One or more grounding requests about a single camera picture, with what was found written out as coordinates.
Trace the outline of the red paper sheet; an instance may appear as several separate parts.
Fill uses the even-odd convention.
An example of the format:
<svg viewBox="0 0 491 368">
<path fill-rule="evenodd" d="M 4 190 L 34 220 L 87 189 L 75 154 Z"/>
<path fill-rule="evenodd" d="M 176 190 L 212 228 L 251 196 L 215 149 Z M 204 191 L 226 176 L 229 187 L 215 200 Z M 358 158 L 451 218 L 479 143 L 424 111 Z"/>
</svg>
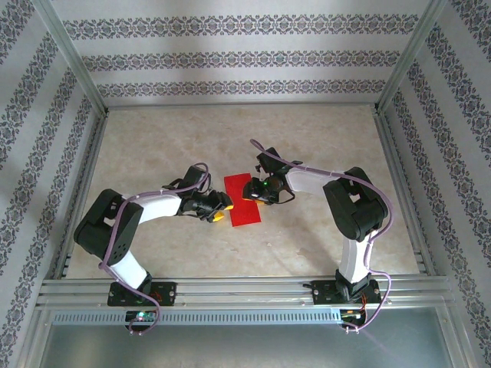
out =
<svg viewBox="0 0 491 368">
<path fill-rule="evenodd" d="M 233 208 L 229 210 L 232 227 L 261 222 L 259 207 L 256 202 L 242 197 L 243 189 L 251 179 L 249 173 L 224 177 L 226 193 L 233 203 Z"/>
</svg>

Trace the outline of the aluminium side rail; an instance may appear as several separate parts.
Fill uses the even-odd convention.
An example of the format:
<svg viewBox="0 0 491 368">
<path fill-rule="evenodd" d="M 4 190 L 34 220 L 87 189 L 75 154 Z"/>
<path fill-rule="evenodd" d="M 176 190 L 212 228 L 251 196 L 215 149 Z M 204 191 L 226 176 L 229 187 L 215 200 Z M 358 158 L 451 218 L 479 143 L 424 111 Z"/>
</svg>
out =
<svg viewBox="0 0 491 368">
<path fill-rule="evenodd" d="M 427 239 L 423 233 L 416 208 L 414 206 L 410 188 L 404 175 L 404 168 L 397 154 L 397 147 L 391 136 L 390 129 L 383 114 L 380 114 L 377 105 L 372 107 L 372 115 L 377 128 L 382 150 L 388 164 L 390 177 L 394 184 L 397 202 L 400 207 L 400 216 L 404 219 L 406 230 L 412 244 L 413 253 L 417 260 L 418 269 L 426 276 L 437 276 L 438 270 L 434 267 L 433 259 L 428 248 Z"/>
<path fill-rule="evenodd" d="M 88 137 L 85 146 L 84 155 L 81 157 L 81 164 L 77 173 L 76 182 L 71 192 L 71 199 L 65 216 L 64 230 L 61 236 L 61 243 L 58 246 L 58 250 L 54 253 L 50 267 L 45 276 L 48 280 L 57 280 L 64 277 L 65 268 L 67 267 L 65 265 L 66 260 L 70 258 L 74 247 L 74 230 L 83 216 L 84 204 L 87 200 L 108 116 L 109 110 L 95 120 L 92 126 L 90 136 Z"/>
</svg>

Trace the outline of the grey metal panel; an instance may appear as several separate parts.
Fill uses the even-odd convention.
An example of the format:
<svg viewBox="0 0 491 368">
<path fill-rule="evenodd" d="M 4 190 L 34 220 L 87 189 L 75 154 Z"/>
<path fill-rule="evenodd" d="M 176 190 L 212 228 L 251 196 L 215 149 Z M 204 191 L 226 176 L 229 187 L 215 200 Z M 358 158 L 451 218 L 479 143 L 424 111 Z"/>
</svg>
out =
<svg viewBox="0 0 491 368">
<path fill-rule="evenodd" d="M 440 337 L 346 335 L 333 326 L 56 326 L 41 368 L 453 368 Z"/>
</svg>

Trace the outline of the long aluminium mounting rail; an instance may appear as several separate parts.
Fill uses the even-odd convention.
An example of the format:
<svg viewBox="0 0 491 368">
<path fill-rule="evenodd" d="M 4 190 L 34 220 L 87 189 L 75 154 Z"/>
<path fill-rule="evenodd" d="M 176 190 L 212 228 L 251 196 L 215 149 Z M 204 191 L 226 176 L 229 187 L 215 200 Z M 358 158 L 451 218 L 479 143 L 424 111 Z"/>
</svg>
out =
<svg viewBox="0 0 491 368">
<path fill-rule="evenodd" d="M 306 277 L 174 278 L 174 307 L 198 310 L 307 309 L 314 307 Z M 49 310 L 103 310 L 107 308 L 109 279 L 47 280 L 41 285 L 35 308 Z M 455 297 L 446 277 L 401 274 L 392 277 L 386 308 L 452 305 Z"/>
</svg>

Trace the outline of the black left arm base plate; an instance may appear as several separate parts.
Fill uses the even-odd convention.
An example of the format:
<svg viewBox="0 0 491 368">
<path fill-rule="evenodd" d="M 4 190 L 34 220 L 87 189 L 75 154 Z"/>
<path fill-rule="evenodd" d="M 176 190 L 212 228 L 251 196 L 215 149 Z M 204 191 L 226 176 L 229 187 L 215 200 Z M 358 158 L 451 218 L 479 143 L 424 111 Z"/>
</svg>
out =
<svg viewBox="0 0 491 368">
<path fill-rule="evenodd" d="M 147 291 L 147 294 L 160 306 L 171 307 L 175 302 L 176 286 L 174 282 L 153 281 L 143 291 Z M 110 307 L 152 307 L 154 303 L 114 282 L 110 285 L 107 305 Z"/>
</svg>

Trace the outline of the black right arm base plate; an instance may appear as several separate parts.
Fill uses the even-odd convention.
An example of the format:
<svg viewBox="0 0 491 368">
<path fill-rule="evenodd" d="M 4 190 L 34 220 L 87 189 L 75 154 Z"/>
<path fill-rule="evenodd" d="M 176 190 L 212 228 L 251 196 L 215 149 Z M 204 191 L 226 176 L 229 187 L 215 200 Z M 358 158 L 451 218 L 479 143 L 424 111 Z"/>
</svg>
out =
<svg viewBox="0 0 491 368">
<path fill-rule="evenodd" d="M 382 299 L 375 280 L 358 283 L 352 289 L 336 281 L 316 280 L 311 282 L 311 295 L 314 305 L 360 304 L 363 296 L 369 304 L 380 303 Z"/>
</svg>

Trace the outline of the aluminium frame post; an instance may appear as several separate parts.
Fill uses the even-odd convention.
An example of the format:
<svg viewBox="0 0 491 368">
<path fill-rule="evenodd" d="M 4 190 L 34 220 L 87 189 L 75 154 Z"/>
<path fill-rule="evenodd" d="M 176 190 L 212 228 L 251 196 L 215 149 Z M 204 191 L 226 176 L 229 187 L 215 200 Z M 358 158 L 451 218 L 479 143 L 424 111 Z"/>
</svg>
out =
<svg viewBox="0 0 491 368">
<path fill-rule="evenodd" d="M 74 46 L 63 22 L 55 11 L 51 0 L 31 0 L 31 2 L 53 37 L 60 52 L 63 54 L 68 66 L 74 72 L 74 75 L 81 84 L 85 94 L 89 97 L 89 100 L 96 108 L 99 115 L 105 117 L 108 110 L 107 105 L 103 101 L 101 93 L 90 76 L 82 57 Z"/>
<path fill-rule="evenodd" d="M 381 115 L 387 109 L 447 2 L 448 0 L 429 0 L 380 97 L 374 104 L 374 112 L 377 115 Z"/>
</svg>

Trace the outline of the thin aluminium rail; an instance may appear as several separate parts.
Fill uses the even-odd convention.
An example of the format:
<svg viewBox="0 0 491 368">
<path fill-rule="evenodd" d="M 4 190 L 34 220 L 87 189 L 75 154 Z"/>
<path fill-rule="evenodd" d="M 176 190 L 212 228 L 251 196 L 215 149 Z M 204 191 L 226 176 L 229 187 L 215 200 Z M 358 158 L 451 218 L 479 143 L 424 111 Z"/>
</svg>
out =
<svg viewBox="0 0 491 368">
<path fill-rule="evenodd" d="M 261 107 L 261 106 L 327 106 L 327 107 L 357 107 L 367 106 L 371 109 L 377 109 L 378 103 L 368 102 L 344 102 L 329 103 L 325 101 L 305 102 L 305 101 L 247 101 L 247 102 L 230 102 L 230 103 L 178 103 L 178 104 L 141 104 L 141 105 L 121 105 L 109 106 L 107 112 L 128 111 L 128 110 L 163 110 L 163 109 L 193 109 L 193 108 L 215 108 L 215 107 Z"/>
</svg>

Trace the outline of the circuit board with green light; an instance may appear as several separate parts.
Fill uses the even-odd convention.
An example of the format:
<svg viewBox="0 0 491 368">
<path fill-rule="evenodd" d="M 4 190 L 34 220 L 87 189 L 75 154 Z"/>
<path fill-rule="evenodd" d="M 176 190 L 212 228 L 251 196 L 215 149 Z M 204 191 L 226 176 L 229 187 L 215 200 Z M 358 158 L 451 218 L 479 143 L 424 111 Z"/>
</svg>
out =
<svg viewBox="0 0 491 368">
<path fill-rule="evenodd" d="M 130 310 L 126 313 L 125 321 L 141 322 L 141 323 L 153 323 L 156 320 L 157 314 L 155 311 L 148 310 Z"/>
</svg>

